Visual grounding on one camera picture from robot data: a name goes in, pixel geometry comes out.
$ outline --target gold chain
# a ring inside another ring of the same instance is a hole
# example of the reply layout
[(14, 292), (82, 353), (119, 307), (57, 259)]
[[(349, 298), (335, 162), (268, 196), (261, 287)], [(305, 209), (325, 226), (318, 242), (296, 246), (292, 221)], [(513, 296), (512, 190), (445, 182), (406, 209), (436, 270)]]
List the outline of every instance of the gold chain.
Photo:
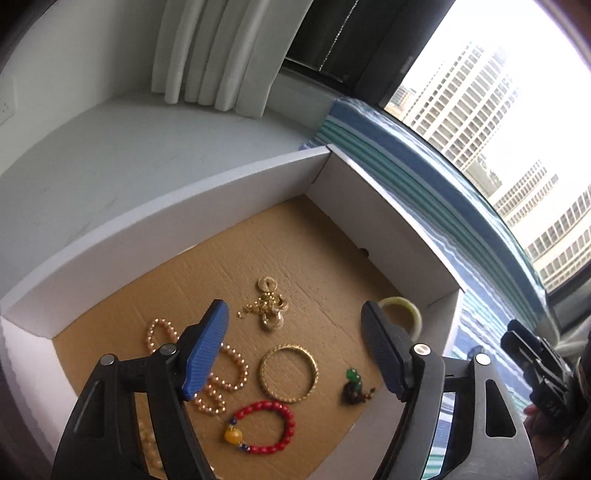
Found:
[(261, 277), (257, 282), (262, 292), (255, 303), (249, 303), (238, 312), (238, 317), (243, 319), (248, 313), (260, 315), (263, 325), (269, 330), (283, 327), (284, 313), (289, 304), (281, 294), (276, 294), (277, 281), (272, 277)]

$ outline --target white box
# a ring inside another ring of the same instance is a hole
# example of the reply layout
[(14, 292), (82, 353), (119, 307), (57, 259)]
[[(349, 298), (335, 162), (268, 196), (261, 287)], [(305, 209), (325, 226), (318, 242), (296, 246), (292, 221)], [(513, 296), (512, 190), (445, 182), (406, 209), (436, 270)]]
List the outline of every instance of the white box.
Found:
[[(423, 313), (420, 340), (453, 346), (464, 284), (421, 226), (337, 148), (236, 168), (137, 207), (65, 247), (0, 300), (2, 367), (25, 422), (53, 460), (76, 395), (51, 339), (92, 306), (187, 248), (307, 195)], [(402, 405), (385, 388), (312, 478), (371, 478)]]

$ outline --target metal screw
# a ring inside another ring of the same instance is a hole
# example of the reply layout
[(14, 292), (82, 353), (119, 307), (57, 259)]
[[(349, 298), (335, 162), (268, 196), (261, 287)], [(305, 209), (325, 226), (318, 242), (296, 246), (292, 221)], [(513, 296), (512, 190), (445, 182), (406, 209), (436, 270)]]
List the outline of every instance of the metal screw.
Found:
[(428, 355), (431, 353), (431, 349), (429, 348), (428, 345), (425, 345), (424, 343), (417, 343), (414, 347), (413, 347), (414, 352), (417, 355)]
[(112, 365), (115, 362), (115, 356), (112, 353), (107, 353), (100, 357), (101, 365)]
[(479, 353), (474, 358), (481, 365), (490, 365), (491, 364), (491, 357), (489, 357), (485, 353)]
[(177, 351), (176, 346), (173, 343), (165, 343), (160, 347), (160, 353), (166, 356), (172, 355)]

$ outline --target person's hand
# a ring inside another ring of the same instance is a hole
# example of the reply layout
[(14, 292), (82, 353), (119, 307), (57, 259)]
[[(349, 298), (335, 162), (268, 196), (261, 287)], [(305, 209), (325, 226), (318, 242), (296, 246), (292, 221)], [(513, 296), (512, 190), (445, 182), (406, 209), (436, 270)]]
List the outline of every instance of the person's hand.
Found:
[(564, 438), (560, 434), (552, 433), (550, 422), (535, 405), (528, 405), (523, 413), (527, 415), (523, 425), (530, 438), (535, 462), (540, 465), (553, 453), (560, 450)]

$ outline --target high-rise building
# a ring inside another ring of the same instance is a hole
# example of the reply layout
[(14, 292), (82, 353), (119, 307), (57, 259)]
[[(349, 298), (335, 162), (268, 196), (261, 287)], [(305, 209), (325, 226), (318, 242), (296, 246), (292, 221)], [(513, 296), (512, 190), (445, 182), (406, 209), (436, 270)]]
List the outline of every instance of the high-rise building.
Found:
[(416, 93), (412, 88), (401, 85), (396, 89), (385, 109), (396, 118), (400, 118), (403, 112), (410, 106)]
[(469, 43), (453, 61), (441, 64), (402, 121), (466, 171), (519, 94), (505, 63), (502, 48)]
[(530, 256), (547, 290), (591, 260), (591, 184), (572, 188), (538, 160), (489, 201)]

